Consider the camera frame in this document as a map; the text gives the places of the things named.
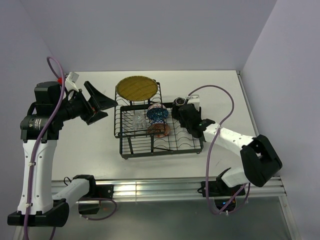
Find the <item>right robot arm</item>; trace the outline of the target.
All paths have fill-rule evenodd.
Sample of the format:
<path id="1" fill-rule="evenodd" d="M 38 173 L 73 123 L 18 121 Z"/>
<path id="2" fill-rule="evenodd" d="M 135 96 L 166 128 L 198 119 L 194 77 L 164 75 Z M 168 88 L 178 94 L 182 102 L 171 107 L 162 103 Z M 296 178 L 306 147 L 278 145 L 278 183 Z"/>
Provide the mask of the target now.
<path id="1" fill-rule="evenodd" d="M 220 194 L 227 195 L 235 186 L 249 183 L 263 187 L 283 167 L 266 136 L 244 135 L 211 119 L 202 119 L 193 104 L 185 104 L 177 112 L 181 126 L 194 138 L 215 143 L 240 157 L 241 166 L 228 167 L 216 178 L 216 189 Z"/>

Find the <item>blue patterned bowl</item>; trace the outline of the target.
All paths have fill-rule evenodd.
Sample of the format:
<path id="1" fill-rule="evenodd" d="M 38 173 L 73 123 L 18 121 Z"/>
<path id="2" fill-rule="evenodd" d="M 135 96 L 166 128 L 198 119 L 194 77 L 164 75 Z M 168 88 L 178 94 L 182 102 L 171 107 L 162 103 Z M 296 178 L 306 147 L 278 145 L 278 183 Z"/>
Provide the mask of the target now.
<path id="1" fill-rule="evenodd" d="M 160 102 L 153 103 L 147 109 L 146 116 L 151 121 L 163 121 L 169 115 L 169 111 L 164 104 Z"/>

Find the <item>black mug white inside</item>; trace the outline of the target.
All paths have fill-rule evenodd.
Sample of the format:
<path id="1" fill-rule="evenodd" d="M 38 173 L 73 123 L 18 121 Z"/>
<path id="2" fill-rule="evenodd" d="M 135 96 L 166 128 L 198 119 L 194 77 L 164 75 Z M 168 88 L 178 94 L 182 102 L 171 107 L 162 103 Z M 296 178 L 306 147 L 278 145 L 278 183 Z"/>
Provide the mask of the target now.
<path id="1" fill-rule="evenodd" d="M 187 100 L 182 97 L 177 97 L 173 103 L 172 103 L 172 108 L 171 108 L 171 116 L 175 120 L 180 120 L 180 112 L 179 109 L 180 107 L 184 106 L 187 104 Z"/>

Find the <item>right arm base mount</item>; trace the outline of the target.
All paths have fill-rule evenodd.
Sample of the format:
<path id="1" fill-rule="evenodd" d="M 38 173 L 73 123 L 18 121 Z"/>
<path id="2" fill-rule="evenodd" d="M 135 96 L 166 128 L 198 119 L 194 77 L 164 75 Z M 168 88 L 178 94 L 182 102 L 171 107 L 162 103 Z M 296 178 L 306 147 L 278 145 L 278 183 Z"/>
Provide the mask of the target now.
<path id="1" fill-rule="evenodd" d="M 209 197 L 232 197 L 242 185 L 236 185 L 235 187 L 228 187 L 225 183 L 210 180 L 208 181 L 208 193 Z M 200 183 L 200 188 L 197 189 L 199 194 L 202 194 L 202 197 L 206 197 L 206 182 L 202 181 Z M 244 196 L 246 194 L 245 189 L 242 189 L 238 196 Z"/>

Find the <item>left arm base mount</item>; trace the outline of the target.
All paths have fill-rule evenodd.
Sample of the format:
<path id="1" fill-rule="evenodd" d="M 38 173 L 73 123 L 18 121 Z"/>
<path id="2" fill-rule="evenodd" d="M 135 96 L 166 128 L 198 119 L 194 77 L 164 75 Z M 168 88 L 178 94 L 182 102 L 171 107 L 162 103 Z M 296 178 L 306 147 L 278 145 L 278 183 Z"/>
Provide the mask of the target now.
<path id="1" fill-rule="evenodd" d="M 96 215 L 100 210 L 102 202 L 94 203 L 93 199 L 103 198 L 112 199 L 114 193 L 113 184 L 99 184 L 95 188 L 95 192 L 91 195 L 84 196 L 78 203 L 78 212 L 81 215 Z"/>

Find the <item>yellow woven round plate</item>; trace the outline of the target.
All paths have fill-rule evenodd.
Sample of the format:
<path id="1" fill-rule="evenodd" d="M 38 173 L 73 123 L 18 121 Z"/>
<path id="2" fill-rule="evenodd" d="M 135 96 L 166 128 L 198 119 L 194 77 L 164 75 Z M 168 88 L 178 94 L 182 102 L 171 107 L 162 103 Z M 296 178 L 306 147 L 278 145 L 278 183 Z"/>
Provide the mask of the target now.
<path id="1" fill-rule="evenodd" d="M 141 75 L 128 76 L 116 85 L 118 95 L 133 102 L 149 100 L 157 91 L 157 83 L 153 79 Z"/>

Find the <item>orange patterned bowl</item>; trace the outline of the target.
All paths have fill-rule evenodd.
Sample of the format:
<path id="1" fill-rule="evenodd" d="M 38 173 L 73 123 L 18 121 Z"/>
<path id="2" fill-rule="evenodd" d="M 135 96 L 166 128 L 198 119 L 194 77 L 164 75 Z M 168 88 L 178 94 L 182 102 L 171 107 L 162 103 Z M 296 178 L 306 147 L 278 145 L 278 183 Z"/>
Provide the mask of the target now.
<path id="1" fill-rule="evenodd" d="M 171 131 L 167 123 L 154 123 L 148 129 L 148 134 L 153 134 L 155 138 L 163 138 L 169 135 Z"/>

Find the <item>clear glass front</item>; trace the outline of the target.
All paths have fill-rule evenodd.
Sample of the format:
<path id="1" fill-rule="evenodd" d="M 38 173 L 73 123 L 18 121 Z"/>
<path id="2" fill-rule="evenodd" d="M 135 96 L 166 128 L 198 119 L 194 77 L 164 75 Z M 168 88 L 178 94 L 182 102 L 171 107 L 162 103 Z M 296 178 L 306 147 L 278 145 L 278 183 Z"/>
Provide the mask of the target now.
<path id="1" fill-rule="evenodd" d="M 133 115 L 132 127 L 134 131 L 143 130 L 147 128 L 147 120 L 142 113 L 138 112 Z"/>

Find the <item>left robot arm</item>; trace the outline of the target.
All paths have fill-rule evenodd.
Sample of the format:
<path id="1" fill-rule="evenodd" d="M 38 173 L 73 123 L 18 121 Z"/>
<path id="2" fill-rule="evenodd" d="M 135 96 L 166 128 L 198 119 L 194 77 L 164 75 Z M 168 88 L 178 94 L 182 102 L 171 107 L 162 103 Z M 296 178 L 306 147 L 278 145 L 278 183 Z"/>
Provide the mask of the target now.
<path id="1" fill-rule="evenodd" d="M 63 227 L 70 208 L 80 199 L 96 197 L 93 175 L 76 175 L 71 183 L 52 195 L 52 169 L 59 133 L 64 122 L 81 118 L 91 125 L 108 114 L 117 102 L 99 92 L 89 81 L 84 83 L 90 98 L 82 90 L 65 91 L 57 81 L 41 82 L 34 88 L 35 102 L 20 123 L 24 150 L 24 177 L 17 210 L 7 217 L 10 226 Z"/>

